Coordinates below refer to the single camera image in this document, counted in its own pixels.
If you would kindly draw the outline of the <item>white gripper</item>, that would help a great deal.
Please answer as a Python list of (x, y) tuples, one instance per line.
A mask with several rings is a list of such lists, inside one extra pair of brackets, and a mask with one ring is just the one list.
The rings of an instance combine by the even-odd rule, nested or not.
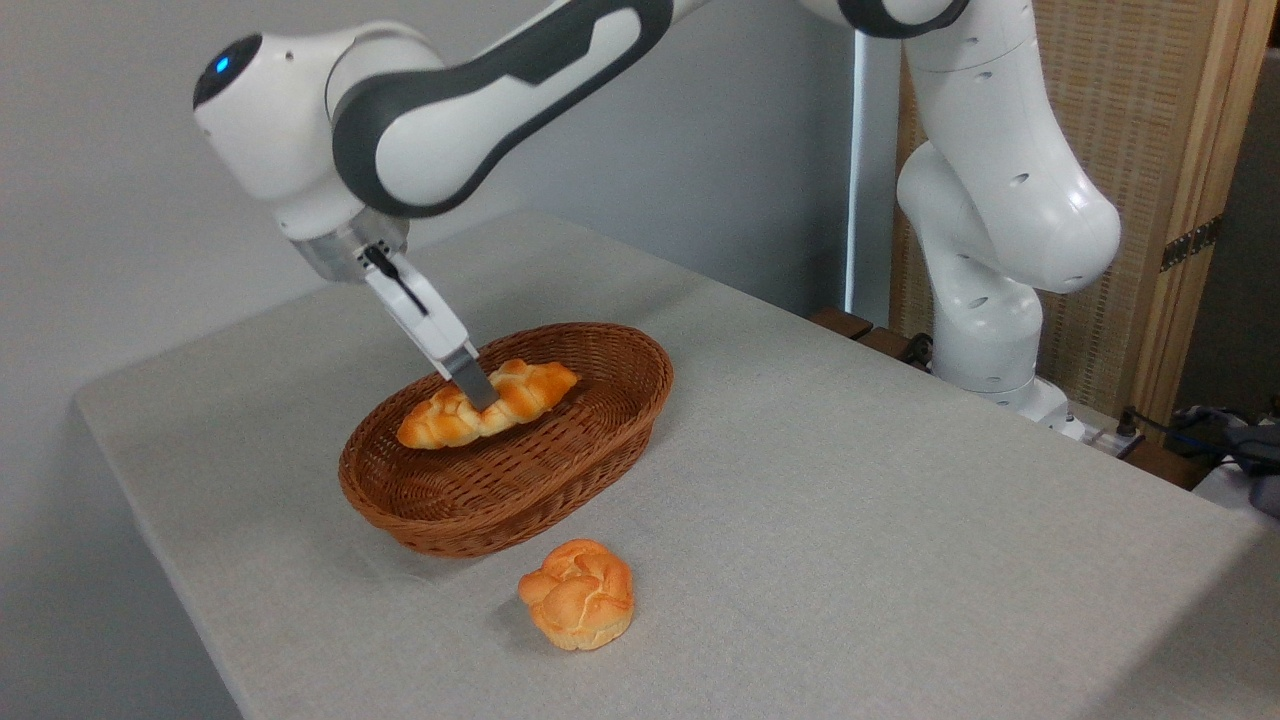
[(468, 332), (430, 281), (399, 252), (366, 250), (364, 260), (366, 283), (442, 377), (477, 413), (495, 404), (499, 395), (477, 363)]

